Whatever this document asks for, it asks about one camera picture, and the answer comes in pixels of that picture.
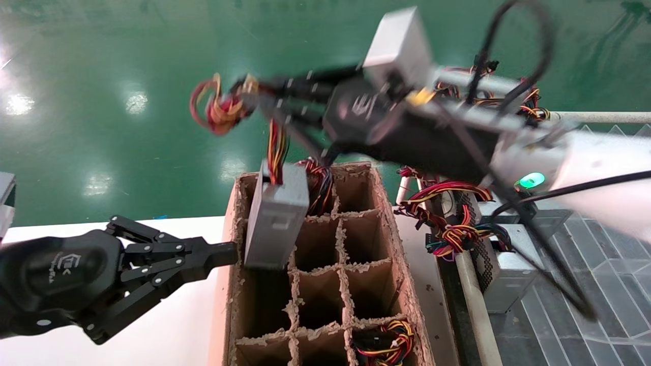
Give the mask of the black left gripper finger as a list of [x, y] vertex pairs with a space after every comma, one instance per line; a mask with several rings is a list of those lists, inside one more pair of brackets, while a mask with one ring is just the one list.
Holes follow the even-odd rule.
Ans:
[[179, 287], [205, 280], [213, 268], [233, 265], [237, 259], [236, 254], [188, 254], [121, 273], [95, 314], [81, 321], [84, 333], [102, 345]]
[[232, 241], [209, 244], [202, 237], [181, 239], [119, 215], [111, 218], [105, 232], [132, 241], [125, 249], [125, 253], [132, 257], [238, 256], [236, 244]]

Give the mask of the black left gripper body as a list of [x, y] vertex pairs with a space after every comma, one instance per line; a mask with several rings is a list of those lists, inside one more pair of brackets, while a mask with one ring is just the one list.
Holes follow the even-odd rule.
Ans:
[[120, 239], [93, 230], [2, 247], [2, 338], [84, 322], [116, 294]]

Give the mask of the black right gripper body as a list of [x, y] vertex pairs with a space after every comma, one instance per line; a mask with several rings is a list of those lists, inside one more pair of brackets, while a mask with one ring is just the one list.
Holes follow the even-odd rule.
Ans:
[[363, 148], [407, 141], [404, 99], [354, 77], [337, 85], [327, 102], [323, 129], [338, 146]]

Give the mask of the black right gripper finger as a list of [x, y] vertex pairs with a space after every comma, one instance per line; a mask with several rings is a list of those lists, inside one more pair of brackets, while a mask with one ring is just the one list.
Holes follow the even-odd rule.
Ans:
[[360, 66], [339, 66], [309, 70], [297, 76], [274, 76], [268, 79], [246, 76], [239, 80], [239, 94], [265, 94], [277, 98], [327, 102], [336, 86], [362, 74]]
[[312, 132], [322, 130], [318, 118], [306, 117], [295, 113], [288, 113], [282, 109], [270, 112], [270, 118], [290, 136], [290, 139], [299, 144], [310, 157], [319, 164], [332, 164], [339, 156], [340, 151], [334, 144], [326, 147], [312, 136]]

